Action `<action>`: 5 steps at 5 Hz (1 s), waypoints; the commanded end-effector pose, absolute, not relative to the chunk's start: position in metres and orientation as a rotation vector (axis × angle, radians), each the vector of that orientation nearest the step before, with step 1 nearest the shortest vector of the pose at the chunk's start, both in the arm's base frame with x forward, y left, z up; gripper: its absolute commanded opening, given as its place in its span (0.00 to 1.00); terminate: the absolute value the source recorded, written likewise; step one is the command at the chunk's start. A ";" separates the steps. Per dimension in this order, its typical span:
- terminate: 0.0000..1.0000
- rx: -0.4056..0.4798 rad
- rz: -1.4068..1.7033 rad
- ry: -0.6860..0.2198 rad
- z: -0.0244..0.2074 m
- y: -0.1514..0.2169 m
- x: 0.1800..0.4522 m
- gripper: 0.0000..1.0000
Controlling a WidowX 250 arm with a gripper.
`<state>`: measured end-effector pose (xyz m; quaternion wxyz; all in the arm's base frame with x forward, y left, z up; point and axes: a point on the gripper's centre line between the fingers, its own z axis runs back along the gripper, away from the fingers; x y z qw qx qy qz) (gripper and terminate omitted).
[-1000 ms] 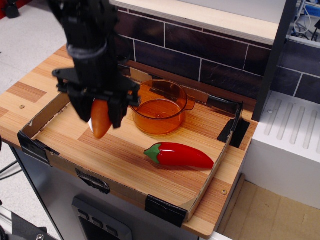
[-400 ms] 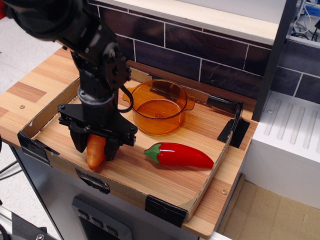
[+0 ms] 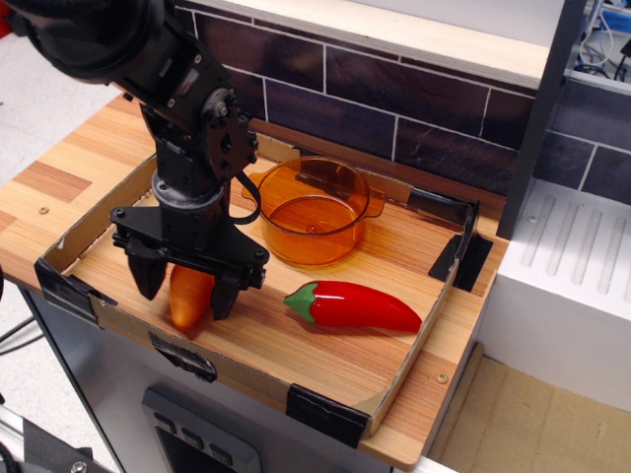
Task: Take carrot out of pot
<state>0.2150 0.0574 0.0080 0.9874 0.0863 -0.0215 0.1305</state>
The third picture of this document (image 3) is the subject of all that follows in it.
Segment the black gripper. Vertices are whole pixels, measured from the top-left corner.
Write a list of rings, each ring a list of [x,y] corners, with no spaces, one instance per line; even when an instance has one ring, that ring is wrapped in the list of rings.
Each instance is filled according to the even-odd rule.
[[[140,294],[151,301],[164,282],[168,263],[213,275],[211,307],[215,320],[226,319],[241,291],[259,289],[269,252],[239,230],[260,215],[230,215],[230,187],[192,199],[158,181],[153,187],[159,204],[117,207],[109,213],[116,225],[114,244],[125,250]]]

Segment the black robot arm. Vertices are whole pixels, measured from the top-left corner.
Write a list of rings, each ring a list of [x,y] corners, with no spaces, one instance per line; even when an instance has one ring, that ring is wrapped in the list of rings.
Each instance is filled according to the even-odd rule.
[[[175,18],[170,1],[15,1],[27,37],[57,70],[116,85],[137,100],[155,142],[154,207],[110,212],[140,293],[152,299],[169,264],[215,279],[213,314],[260,288],[269,254],[229,211],[233,181],[252,189],[249,132],[224,66]]]

